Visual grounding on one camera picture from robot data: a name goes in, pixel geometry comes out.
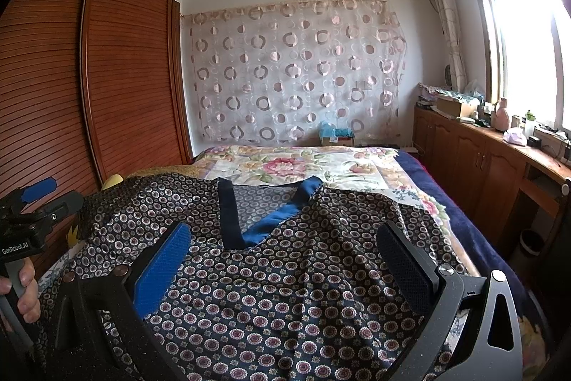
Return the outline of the person's left hand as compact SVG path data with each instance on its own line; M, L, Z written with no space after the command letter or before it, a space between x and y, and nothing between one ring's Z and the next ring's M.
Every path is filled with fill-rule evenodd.
M19 297L17 307L26 323L35 323L41 316L41 304L39 301L39 287L35 279L35 268L32 260L26 257L19 271L19 280L24 288Z

